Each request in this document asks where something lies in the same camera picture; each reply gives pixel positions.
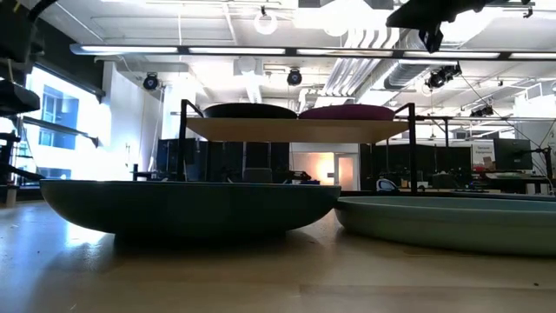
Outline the black bowl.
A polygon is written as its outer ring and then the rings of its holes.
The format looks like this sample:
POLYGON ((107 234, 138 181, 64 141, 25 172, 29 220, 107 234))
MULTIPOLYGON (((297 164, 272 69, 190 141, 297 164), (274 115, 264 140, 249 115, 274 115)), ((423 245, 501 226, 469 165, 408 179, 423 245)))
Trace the black bowl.
POLYGON ((297 114, 290 109, 264 103, 216 104, 205 109, 203 116, 208 118, 297 118, 297 114))

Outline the black partition wall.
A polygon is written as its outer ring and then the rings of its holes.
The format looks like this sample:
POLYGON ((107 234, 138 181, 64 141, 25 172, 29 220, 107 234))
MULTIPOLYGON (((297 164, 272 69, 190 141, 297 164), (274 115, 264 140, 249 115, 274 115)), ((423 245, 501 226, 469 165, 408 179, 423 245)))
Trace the black partition wall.
POLYGON ((186 140, 183 152, 189 181, 291 183, 287 143, 209 143, 186 140))

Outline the white plate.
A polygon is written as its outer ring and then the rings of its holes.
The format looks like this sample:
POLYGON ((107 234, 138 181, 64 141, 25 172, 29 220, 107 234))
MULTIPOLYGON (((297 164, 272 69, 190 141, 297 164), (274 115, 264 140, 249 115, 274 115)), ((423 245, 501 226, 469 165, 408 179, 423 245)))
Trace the white plate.
POLYGON ((487 254, 556 256, 556 201, 346 196, 334 210, 347 231, 386 241, 487 254))

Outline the white sign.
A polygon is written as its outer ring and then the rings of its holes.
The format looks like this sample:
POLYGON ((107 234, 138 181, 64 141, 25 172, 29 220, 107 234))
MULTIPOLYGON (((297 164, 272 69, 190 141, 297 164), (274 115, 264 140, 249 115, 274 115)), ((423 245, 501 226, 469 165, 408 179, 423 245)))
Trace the white sign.
POLYGON ((473 170, 494 170, 495 153, 492 143, 473 143, 471 145, 473 170))

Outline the dark teal bowl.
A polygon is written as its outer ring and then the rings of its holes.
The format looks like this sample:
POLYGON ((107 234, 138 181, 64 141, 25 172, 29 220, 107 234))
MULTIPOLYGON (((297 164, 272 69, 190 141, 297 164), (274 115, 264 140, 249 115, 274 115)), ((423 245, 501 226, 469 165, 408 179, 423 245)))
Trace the dark teal bowl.
POLYGON ((66 221, 118 236, 193 240, 267 236, 323 218, 336 185, 43 179, 46 203, 66 221))

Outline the wooden shelf with black frame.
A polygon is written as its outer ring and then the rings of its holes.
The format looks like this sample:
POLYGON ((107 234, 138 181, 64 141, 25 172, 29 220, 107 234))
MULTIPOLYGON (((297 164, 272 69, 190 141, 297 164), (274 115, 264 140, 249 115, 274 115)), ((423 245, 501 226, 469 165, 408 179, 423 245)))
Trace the wooden shelf with black frame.
POLYGON ((417 189, 415 104, 405 122, 376 120, 206 118, 188 99, 181 100, 178 143, 185 147, 186 130, 208 141, 279 143, 378 143, 402 131, 409 132, 411 192, 417 189))

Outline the maroon bowl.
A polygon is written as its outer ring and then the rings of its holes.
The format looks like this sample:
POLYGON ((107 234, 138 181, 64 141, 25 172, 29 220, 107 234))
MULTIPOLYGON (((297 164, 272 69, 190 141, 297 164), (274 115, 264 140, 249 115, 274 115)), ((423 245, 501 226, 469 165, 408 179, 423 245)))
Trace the maroon bowl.
POLYGON ((392 121, 395 113, 383 106, 366 104, 343 104, 303 111, 300 119, 376 120, 392 121))

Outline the black computer monitor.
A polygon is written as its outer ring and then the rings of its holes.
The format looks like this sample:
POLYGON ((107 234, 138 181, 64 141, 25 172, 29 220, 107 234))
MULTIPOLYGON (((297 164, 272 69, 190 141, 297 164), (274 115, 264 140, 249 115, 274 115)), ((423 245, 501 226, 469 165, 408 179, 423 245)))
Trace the black computer monitor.
POLYGON ((493 148, 497 170, 531 170, 533 168, 529 140, 497 138, 493 140, 493 148))

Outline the grey ventilation duct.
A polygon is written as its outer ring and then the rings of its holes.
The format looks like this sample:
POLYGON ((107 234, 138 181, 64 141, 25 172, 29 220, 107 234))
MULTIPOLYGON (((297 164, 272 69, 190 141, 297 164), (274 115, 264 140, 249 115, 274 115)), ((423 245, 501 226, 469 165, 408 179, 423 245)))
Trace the grey ventilation duct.
POLYGON ((387 90, 402 90, 411 84, 415 78, 426 72, 428 63, 397 63, 384 80, 387 90))

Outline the glass door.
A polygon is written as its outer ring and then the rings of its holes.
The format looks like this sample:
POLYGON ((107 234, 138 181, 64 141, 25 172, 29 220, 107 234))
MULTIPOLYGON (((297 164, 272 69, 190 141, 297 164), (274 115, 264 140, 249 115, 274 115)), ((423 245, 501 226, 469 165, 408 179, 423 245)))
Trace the glass door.
POLYGON ((359 189, 359 159, 357 154, 334 155, 334 183, 343 191, 359 189))

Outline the overhead light bar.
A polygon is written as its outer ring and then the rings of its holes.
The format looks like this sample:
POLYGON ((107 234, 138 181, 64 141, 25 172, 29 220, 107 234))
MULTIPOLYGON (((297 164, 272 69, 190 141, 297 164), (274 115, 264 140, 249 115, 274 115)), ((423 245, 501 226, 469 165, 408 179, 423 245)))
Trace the overhead light bar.
POLYGON ((322 57, 432 61, 556 62, 556 51, 425 50, 382 48, 300 48, 257 46, 96 45, 73 43, 75 55, 91 56, 215 56, 215 57, 322 57))

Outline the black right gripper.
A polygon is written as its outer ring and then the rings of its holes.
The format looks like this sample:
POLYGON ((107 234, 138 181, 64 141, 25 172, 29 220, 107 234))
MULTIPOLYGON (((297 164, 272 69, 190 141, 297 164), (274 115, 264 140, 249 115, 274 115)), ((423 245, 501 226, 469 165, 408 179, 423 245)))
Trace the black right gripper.
POLYGON ((453 22, 462 12, 473 10, 480 12, 487 5, 487 0, 408 0, 395 10, 386 20, 390 28, 427 29, 419 30, 419 38, 429 53, 440 49, 443 33, 440 25, 453 22))

